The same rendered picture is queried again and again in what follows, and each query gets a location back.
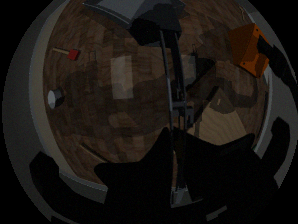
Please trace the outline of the dark grey cylinder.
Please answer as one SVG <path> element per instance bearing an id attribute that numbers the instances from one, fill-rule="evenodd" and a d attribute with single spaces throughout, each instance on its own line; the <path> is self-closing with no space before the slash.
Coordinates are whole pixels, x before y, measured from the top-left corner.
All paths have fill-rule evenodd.
<path id="1" fill-rule="evenodd" d="M 60 107 L 61 104 L 61 92 L 60 89 L 51 89 L 48 92 L 48 104 L 51 105 L 51 108 Z"/>

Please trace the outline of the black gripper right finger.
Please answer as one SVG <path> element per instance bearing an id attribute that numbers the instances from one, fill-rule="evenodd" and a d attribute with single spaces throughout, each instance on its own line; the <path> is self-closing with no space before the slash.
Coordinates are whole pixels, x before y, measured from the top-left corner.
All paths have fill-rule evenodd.
<path id="1" fill-rule="evenodd" d="M 184 176 L 186 188 L 189 190 L 189 196 L 192 201 L 202 200 L 201 194 L 208 188 L 210 181 L 216 176 L 221 164 L 241 155 L 241 152 L 247 151 L 254 143 L 254 133 L 247 133 L 241 139 L 235 139 L 223 145 L 214 145 L 206 143 L 196 136 L 186 133 L 186 151 Z"/>

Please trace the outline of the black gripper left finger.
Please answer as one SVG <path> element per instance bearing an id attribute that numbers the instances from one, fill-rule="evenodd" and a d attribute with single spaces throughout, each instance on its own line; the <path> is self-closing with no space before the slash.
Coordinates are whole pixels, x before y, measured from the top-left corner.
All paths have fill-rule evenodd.
<path id="1" fill-rule="evenodd" d="M 172 156 L 170 133 L 162 128 L 153 148 L 138 163 L 98 163 L 94 173 L 106 186 L 124 188 L 162 188 L 164 201 L 170 201 L 172 190 Z"/>

